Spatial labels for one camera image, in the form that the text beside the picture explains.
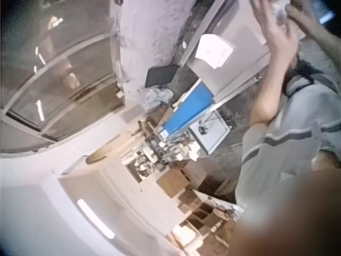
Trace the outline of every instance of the curved window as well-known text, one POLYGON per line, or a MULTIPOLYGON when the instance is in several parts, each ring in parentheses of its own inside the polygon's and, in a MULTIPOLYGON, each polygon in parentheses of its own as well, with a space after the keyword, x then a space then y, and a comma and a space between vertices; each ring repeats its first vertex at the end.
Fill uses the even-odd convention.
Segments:
POLYGON ((2 153, 46 148, 124 106, 109 1, 34 2, 2 21, 2 153))

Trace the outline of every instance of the man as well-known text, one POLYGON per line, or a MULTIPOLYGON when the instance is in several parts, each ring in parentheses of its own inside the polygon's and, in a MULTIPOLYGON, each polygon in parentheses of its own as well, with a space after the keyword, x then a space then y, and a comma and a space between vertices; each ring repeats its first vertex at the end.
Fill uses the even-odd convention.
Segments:
POLYGON ((295 23, 316 40, 338 68, 341 41, 292 6, 287 7, 290 19, 284 32, 269 0, 252 0, 251 4, 271 60, 251 111, 250 129, 243 138, 236 199, 244 208, 281 180, 311 170, 340 168, 341 160, 339 88, 321 71, 297 60, 295 23))

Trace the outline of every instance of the gray shirt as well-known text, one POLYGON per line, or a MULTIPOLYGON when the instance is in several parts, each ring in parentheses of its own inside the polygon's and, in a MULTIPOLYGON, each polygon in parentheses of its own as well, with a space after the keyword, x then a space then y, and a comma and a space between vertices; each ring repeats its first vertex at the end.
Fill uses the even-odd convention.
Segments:
POLYGON ((311 171, 320 150, 341 160, 341 101, 337 86, 322 74, 314 83, 296 76, 269 127, 253 125, 243 137, 242 168, 236 188, 244 209, 283 179, 311 171))

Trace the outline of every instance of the blue panel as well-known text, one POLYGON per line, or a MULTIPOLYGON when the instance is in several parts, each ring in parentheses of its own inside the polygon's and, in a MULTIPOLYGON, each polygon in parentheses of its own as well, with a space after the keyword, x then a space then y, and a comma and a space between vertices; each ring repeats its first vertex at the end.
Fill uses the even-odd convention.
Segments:
POLYGON ((184 128, 213 103, 213 94, 204 83, 200 83, 164 124, 169 135, 184 128))

